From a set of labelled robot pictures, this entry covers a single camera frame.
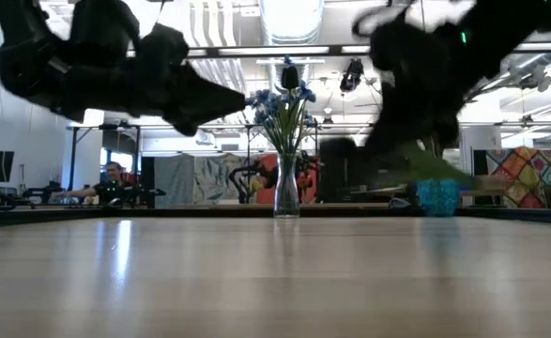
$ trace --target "blue container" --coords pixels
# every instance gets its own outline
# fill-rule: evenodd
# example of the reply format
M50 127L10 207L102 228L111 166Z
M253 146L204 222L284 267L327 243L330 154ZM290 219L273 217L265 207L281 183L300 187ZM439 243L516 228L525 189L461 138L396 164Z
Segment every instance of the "blue container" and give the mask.
M430 217L451 217L459 205L459 186L453 180L419 181L417 195L425 215Z

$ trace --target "wooden table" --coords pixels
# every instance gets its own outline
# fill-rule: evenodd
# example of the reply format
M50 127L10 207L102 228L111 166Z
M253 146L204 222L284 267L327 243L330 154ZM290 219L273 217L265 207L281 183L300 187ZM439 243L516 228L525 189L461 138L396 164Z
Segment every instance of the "wooden table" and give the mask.
M551 225L377 218L2 227L0 337L550 338Z

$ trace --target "person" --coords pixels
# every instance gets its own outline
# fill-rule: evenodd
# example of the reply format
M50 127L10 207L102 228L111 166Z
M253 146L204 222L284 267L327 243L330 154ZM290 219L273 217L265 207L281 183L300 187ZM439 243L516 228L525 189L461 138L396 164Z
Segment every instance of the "person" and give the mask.
M93 187L78 191L62 192L60 196L79 198L98 196L100 204L109 203L115 198L123 198L121 196L123 189L131 186L129 182L124 181L122 178L123 167L115 161L110 161L106 164L105 169L106 177L108 178L106 182L101 182Z

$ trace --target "ceiling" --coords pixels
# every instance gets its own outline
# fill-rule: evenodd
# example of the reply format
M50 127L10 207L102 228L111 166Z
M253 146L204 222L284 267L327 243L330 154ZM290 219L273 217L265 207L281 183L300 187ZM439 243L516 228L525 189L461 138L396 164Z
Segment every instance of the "ceiling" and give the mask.
M233 32L237 45L256 46L262 45L263 33L261 26L260 10L257 0L231 0L233 1ZM42 6L50 14L49 26L61 38L68 38L69 23L72 15L73 5L67 0L41 1ZM149 3L145 0L127 0L134 14L142 24L142 34L147 32L156 21L159 13L160 3ZM325 0L322 25L319 31L317 43L320 44L354 44L365 43L356 41L350 34L352 20L366 8L381 6L385 1L364 1L364 0ZM409 20L417 25L422 25L421 18L425 20L425 28L432 29L438 23L446 19L458 20L471 6L472 1L463 1L458 4L451 4L445 0L423 0L421 5L414 6L410 10ZM201 8L204 12L204 28L208 35L210 14L207 1L191 0L191 23L194 23L195 10ZM167 3L161 14L161 22L179 28L180 24L176 18L177 7L175 3ZM530 38L532 41L551 41L550 35L535 35ZM540 55L513 55L505 61L505 64L512 62L516 66L525 67L535 65L544 59ZM320 62L311 65L310 88L317 95L317 102L310 106L310 112L317 118L326 115L325 108L330 108L329 114L336 123L367 123L376 118L377 104L381 98L376 90L363 84L355 92L346 95L344 98L339 90L339 81L342 72L348 65L349 57L323 57L313 60ZM246 89L253 92L257 89L268 88L268 67L257 64L257 59L244 58L240 60L241 69L246 79ZM367 58L362 58L365 66L365 74L368 78L377 78L377 72L373 70ZM548 75L551 76L551 63L546 66ZM551 86L543 93L537 90L521 91L519 89L499 89L490 94L477 98L477 102L470 103L461 114L464 122L498 122L502 120L517 121L523 114L535 113L541 120L551 121ZM108 118L126 118L126 115L109 113ZM159 119L145 119L152 121L152 124L159 123ZM519 132L520 129L513 128L504 132ZM545 128L544 132L550 132L551 128ZM145 135L152 136L150 131Z

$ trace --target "colorful quilt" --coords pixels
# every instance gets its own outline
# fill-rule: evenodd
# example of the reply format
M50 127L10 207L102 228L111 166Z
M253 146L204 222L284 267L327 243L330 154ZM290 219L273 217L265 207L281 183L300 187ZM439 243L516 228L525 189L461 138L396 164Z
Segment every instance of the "colorful quilt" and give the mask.
M504 195L507 207L547 207L544 187L551 185L551 149L487 150L486 161L490 175L510 181Z

